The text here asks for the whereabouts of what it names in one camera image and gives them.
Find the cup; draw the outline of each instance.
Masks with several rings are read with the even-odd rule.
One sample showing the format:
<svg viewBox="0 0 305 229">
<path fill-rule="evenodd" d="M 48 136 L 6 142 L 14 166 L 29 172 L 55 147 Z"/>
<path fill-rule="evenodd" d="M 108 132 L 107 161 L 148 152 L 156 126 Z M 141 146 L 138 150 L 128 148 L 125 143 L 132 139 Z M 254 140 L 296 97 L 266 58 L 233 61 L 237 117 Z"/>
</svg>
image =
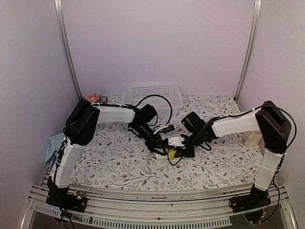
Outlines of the cup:
<svg viewBox="0 0 305 229">
<path fill-rule="evenodd" d="M 260 131 L 251 131 L 244 133 L 244 144 L 250 146 L 258 145 L 262 138 L 262 133 Z"/>
</svg>

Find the laundry basket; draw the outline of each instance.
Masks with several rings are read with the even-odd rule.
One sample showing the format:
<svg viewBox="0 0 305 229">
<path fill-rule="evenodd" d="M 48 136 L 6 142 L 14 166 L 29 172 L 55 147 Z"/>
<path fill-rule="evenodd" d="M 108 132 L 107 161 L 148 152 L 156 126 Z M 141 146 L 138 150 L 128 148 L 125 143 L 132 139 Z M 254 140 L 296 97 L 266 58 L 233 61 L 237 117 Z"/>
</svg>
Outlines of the laundry basket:
<svg viewBox="0 0 305 229">
<path fill-rule="evenodd" d="M 180 90 L 175 84 L 150 84 L 124 87 L 122 94 L 122 104 L 136 105 L 144 97 L 158 94 L 167 98 L 173 107 L 173 117 L 175 117 L 180 108 L 183 107 L 183 101 Z M 160 97 L 150 97 L 142 102 L 139 106 L 143 107 L 145 104 L 154 106 L 159 118 L 168 118 L 171 109 L 167 102 Z"/>
</svg>

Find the blue towel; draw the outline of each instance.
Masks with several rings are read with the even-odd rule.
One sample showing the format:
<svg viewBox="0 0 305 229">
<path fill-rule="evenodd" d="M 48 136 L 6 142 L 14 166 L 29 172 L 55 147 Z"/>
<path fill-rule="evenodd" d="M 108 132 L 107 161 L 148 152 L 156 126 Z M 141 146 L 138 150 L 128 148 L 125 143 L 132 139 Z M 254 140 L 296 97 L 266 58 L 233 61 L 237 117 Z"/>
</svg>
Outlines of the blue towel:
<svg viewBox="0 0 305 229">
<path fill-rule="evenodd" d="M 48 145 L 46 156 L 44 158 L 44 165 L 46 167 L 53 165 L 64 138 L 65 135 L 63 133 L 54 135 L 50 138 L 50 144 Z"/>
</svg>

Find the white wall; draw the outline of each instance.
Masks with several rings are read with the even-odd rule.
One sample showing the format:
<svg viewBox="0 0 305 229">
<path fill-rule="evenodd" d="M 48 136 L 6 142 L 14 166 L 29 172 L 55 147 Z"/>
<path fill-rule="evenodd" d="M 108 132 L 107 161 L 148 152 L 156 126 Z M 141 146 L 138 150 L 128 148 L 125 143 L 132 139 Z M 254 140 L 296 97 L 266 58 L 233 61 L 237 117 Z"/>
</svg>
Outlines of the white wall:
<svg viewBox="0 0 305 229">
<path fill-rule="evenodd" d="M 0 1 L 0 228 L 16 229 L 77 99 L 53 1 Z"/>
<path fill-rule="evenodd" d="M 296 120 L 298 136 L 280 172 L 300 228 L 305 228 L 305 2 L 263 1 L 240 107 L 272 100 Z"/>
<path fill-rule="evenodd" d="M 65 0 L 83 94 L 176 83 L 183 94 L 233 95 L 253 0 Z"/>
</svg>

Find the floral tablecloth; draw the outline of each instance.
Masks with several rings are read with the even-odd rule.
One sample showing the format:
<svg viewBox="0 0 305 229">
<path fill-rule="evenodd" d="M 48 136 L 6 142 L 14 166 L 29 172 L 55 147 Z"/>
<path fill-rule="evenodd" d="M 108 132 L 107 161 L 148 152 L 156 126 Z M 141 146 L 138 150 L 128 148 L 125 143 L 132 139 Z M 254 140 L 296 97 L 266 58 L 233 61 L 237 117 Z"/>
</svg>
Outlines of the floral tablecloth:
<svg viewBox="0 0 305 229">
<path fill-rule="evenodd" d="M 120 104 L 119 96 L 108 101 Z M 201 118 L 239 112 L 232 97 L 183 95 L 183 108 L 172 119 L 175 130 L 167 136 L 189 134 L 180 123 L 191 111 Z M 258 146 L 245 146 L 242 134 L 211 143 L 212 151 L 197 148 L 195 158 L 171 166 L 157 161 L 144 141 L 127 130 L 127 124 L 105 123 L 84 148 L 71 175 L 71 184 L 136 191 L 177 191 L 230 187 L 253 183 L 263 156 Z"/>
</svg>

